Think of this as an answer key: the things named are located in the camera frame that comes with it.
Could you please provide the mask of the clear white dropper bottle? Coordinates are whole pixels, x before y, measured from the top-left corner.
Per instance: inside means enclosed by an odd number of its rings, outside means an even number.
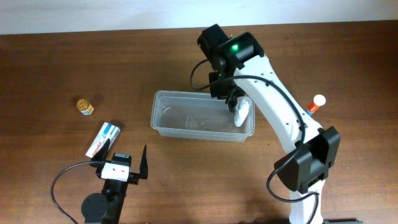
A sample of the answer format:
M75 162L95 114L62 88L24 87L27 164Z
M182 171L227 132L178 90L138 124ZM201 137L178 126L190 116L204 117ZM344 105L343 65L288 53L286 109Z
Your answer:
M241 127L246 120L249 110L251 107L251 100L249 98L243 98L236 106L236 112L234 115L234 124L236 127Z

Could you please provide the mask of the orange tube white cap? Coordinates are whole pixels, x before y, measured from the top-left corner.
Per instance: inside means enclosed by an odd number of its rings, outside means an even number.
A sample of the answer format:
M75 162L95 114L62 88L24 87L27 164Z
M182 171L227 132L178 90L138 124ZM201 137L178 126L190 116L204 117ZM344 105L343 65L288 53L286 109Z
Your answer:
M326 98L321 95L315 95L313 97L312 102L307 106L305 112L309 115L312 116L321 106L326 104Z

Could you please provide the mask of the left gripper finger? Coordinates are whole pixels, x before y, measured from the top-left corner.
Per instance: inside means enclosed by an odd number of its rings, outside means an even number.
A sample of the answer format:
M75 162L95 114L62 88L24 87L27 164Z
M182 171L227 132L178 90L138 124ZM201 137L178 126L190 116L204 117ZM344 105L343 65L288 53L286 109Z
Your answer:
M105 141L98 141L94 143L90 149L92 152L91 155L91 166L98 166L100 162L104 162L106 160L106 156L109 151L110 139Z
M142 152L142 157L141 157L141 163L139 166L139 176L140 179L147 179L149 175L149 166L147 163L147 146L144 146L143 152Z

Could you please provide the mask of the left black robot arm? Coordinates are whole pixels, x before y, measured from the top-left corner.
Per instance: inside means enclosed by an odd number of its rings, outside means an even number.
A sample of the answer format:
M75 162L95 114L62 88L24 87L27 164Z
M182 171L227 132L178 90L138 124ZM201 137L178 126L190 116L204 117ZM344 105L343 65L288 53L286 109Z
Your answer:
M118 223L128 185L137 185L141 179L148 178L146 147L142 152L138 173L130 171L131 156L115 153L110 161L107 160L109 147L110 140L108 139L90 160L90 166L96 168L96 175L104 180L104 185L100 193L93 193L84 199L81 213L85 223Z

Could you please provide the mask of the white medicine box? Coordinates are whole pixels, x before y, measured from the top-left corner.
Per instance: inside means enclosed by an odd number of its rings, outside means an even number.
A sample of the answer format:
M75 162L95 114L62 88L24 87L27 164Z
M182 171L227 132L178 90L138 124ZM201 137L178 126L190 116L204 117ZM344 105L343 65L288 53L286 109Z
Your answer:
M118 126L104 122L93 142L91 143L91 146L88 148L85 156L89 157L90 159L94 158L107 142L109 142L109 144L106 148L106 151L109 151L120 131L121 129Z

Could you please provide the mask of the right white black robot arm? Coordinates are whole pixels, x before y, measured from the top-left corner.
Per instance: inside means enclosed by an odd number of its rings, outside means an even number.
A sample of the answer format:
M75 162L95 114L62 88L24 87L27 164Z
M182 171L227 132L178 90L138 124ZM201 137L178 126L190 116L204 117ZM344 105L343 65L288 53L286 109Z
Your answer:
M321 194L335 163L341 136L334 127L323 129L279 80L254 36L245 32L228 37L217 24L205 29L197 44L210 62L212 97L238 111L238 98L248 95L276 133L286 156L274 164L266 187L278 176L290 198L271 195L291 205L290 223L324 223Z

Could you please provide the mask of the small gold lid jar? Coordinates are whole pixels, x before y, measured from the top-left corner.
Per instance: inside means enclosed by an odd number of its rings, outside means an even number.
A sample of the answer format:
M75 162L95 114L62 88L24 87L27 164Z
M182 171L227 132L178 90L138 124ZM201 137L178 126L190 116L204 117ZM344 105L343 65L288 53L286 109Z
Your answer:
M92 114L94 107L91 103L86 99L80 99L76 103L76 108L79 110L83 115L90 115Z

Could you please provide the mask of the clear plastic container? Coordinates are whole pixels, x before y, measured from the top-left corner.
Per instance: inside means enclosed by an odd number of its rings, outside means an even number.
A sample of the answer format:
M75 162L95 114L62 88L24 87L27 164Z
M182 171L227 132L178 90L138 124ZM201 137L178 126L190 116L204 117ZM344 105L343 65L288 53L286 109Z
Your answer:
M255 107L251 106L242 126L234 123L223 100L209 93L159 90L154 96L150 125L161 136L243 142L255 131Z

